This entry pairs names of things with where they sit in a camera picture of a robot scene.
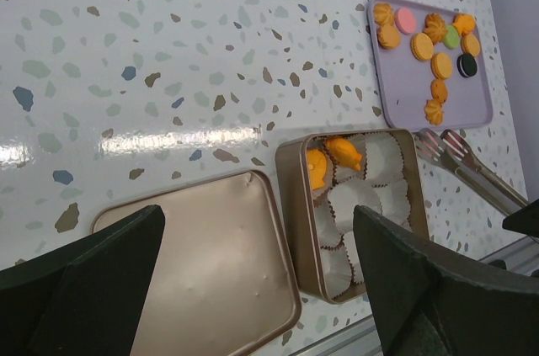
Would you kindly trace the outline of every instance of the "tray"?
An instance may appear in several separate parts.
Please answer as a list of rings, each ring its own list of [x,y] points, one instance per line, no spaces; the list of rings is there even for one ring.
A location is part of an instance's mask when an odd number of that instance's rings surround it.
[[[365,284],[353,284],[335,299],[331,299],[326,292],[307,168],[307,148],[312,139],[318,137],[377,132],[391,134],[401,147],[404,162],[403,175],[408,182],[408,201],[411,206],[410,225],[415,234],[429,240],[417,154],[414,138],[409,131],[401,129],[357,130],[308,135],[282,144],[275,153],[283,218],[297,282],[302,291],[315,295],[330,304],[342,304],[363,295],[366,293],[366,287]]]
[[[299,292],[264,174],[120,205],[93,231],[154,204],[166,225],[131,356],[251,354],[296,324]]]
[[[493,107],[488,89],[483,49],[476,57],[478,73],[474,77],[464,78],[456,69],[456,59],[462,49],[447,49],[443,43],[435,45],[435,53],[443,51],[453,61],[453,75],[445,80],[449,98],[444,104],[444,121],[440,126],[433,126],[425,118],[424,106],[427,99],[432,99],[430,83],[435,79],[430,69],[430,61],[419,61],[410,48],[411,35],[401,33],[401,44],[392,50],[378,45],[376,31],[378,25],[372,14],[377,3],[389,3],[393,12],[401,7],[408,7],[414,13],[418,27],[415,33],[424,29],[424,17],[429,13],[438,13],[446,22],[452,24],[454,11],[431,7],[409,0],[371,0],[368,20],[371,27],[372,49],[376,63],[376,73],[380,86],[383,113],[391,127],[403,127],[412,131],[430,127],[433,130],[463,129],[484,126],[493,118]],[[473,33],[479,38],[478,27]]]

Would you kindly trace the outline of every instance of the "black sandwich cookie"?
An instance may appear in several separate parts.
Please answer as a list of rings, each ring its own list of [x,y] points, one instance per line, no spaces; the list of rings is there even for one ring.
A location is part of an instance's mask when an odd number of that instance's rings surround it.
[[[470,53],[464,53],[456,59],[456,68],[464,78],[473,77],[478,73],[478,64]]]

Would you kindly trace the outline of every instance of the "tongs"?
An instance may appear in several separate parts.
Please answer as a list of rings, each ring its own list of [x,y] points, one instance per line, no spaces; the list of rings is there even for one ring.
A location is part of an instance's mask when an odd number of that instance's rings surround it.
[[[513,213],[482,184],[463,170],[462,163],[456,159],[444,141],[434,131],[431,129],[422,129],[415,134],[415,137],[415,146],[421,158],[436,167],[443,168],[454,174],[502,214],[510,215]]]
[[[447,147],[451,150],[451,153],[460,160],[468,168],[472,169],[475,173],[483,175],[497,190],[505,195],[516,205],[520,207],[526,207],[530,204],[521,194],[511,188],[502,178],[496,175],[490,168],[479,160],[475,155],[470,145],[464,140],[464,138],[456,133],[454,130],[444,130],[441,134],[441,139],[447,144]]]

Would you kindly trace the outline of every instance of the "terrazzo countertop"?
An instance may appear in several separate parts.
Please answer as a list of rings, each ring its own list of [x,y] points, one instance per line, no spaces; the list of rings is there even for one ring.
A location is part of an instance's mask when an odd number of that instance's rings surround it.
[[[525,192],[490,0],[416,0],[478,18],[494,103],[461,130]],[[382,128],[368,0],[0,0],[0,268],[77,240],[104,208],[257,168],[332,130]],[[480,258],[519,236],[449,173],[420,163],[432,239]],[[367,316],[302,294],[289,354]]]

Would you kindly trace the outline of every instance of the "purple tray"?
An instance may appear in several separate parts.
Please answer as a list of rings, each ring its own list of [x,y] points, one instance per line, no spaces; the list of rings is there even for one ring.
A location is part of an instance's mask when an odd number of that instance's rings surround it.
[[[420,130],[430,127],[434,130],[462,129],[487,125],[493,118],[492,101],[488,90],[487,73],[483,60],[483,49],[479,57],[478,73],[474,77],[464,78],[456,69],[456,59],[462,54],[462,48],[447,49],[443,43],[435,45],[435,53],[444,51],[453,61],[453,75],[445,80],[449,98],[444,104],[444,121],[440,126],[433,126],[425,118],[424,106],[430,94],[430,83],[435,79],[430,69],[430,61],[419,61],[410,48],[411,35],[401,34],[398,48],[387,50],[378,45],[372,11],[377,3],[389,3],[396,12],[401,7],[408,7],[415,15],[418,27],[415,33],[424,29],[424,17],[429,13],[438,13],[447,24],[451,24],[457,13],[443,8],[431,7],[409,0],[371,0],[368,9],[371,26],[372,49],[376,63],[378,84],[382,98],[384,116],[391,127]],[[479,39],[478,29],[473,33]]]

